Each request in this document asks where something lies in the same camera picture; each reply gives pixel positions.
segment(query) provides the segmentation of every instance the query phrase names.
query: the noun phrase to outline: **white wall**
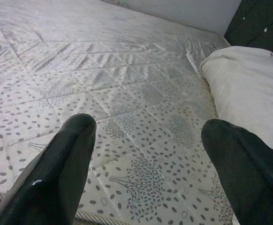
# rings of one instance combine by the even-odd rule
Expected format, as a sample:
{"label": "white wall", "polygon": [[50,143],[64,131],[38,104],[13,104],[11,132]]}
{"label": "white wall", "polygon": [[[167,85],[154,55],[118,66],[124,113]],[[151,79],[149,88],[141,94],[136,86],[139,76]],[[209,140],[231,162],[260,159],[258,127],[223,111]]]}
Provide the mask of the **white wall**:
{"label": "white wall", "polygon": [[104,0],[224,35],[241,0]]}

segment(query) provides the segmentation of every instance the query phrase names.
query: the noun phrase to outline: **mattress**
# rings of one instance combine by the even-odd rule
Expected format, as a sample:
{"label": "mattress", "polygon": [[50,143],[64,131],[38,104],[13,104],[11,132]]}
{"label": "mattress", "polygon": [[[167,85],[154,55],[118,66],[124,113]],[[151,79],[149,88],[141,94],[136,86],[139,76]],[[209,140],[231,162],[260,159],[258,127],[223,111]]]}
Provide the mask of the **mattress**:
{"label": "mattress", "polygon": [[88,113],[97,137],[78,218],[231,224],[200,137],[217,113],[195,72],[226,46],[97,0],[1,0],[0,199],[69,116]]}

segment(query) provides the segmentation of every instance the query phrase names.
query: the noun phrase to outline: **white pillow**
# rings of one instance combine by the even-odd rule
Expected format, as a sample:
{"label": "white pillow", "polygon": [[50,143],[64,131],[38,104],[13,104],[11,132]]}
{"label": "white pillow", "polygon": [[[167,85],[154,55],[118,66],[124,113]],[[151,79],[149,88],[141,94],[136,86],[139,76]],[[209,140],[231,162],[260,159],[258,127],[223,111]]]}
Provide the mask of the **white pillow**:
{"label": "white pillow", "polygon": [[273,149],[273,52],[232,46],[201,64],[219,119],[259,136]]}

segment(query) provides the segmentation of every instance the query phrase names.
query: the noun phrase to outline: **quilted mattress cover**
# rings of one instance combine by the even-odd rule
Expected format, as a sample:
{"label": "quilted mattress cover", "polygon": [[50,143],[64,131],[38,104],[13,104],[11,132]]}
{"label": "quilted mattress cover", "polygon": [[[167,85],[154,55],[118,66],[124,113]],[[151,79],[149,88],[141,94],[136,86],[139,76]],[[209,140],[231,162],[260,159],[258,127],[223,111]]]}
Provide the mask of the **quilted mattress cover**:
{"label": "quilted mattress cover", "polygon": [[0,1],[0,199],[69,116],[88,113],[98,129],[78,218],[231,224],[200,138],[217,114],[192,67],[226,46],[97,0]]}

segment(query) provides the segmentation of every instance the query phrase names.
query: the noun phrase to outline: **bed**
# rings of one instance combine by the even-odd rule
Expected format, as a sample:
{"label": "bed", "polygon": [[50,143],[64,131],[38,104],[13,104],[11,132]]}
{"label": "bed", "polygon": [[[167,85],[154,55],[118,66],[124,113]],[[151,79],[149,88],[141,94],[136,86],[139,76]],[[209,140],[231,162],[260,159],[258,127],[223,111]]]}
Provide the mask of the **bed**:
{"label": "bed", "polygon": [[199,65],[227,46],[98,0],[0,1],[0,200],[69,116],[88,113],[97,137],[77,218],[231,224],[200,137],[217,113]]}

